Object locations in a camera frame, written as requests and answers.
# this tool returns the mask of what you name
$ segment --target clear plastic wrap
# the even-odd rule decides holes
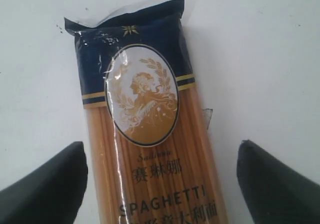
[[[170,0],[74,36],[101,223],[219,223],[227,217],[189,61]]]

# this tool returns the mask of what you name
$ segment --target white surface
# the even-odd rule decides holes
[[[140,0],[0,0],[0,189],[75,140],[90,178],[77,224],[99,223],[74,40],[63,17],[101,20]],[[250,138],[320,183],[320,0],[194,0],[184,21],[230,224],[253,223],[236,179]]]

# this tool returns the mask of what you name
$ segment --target spaghetti package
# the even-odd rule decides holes
[[[103,224],[227,224],[189,61],[184,0],[74,36]]]

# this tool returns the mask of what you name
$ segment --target oval emblem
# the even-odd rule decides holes
[[[154,49],[133,45],[113,59],[106,75],[106,96],[118,130],[140,146],[163,142],[178,118],[176,79]]]

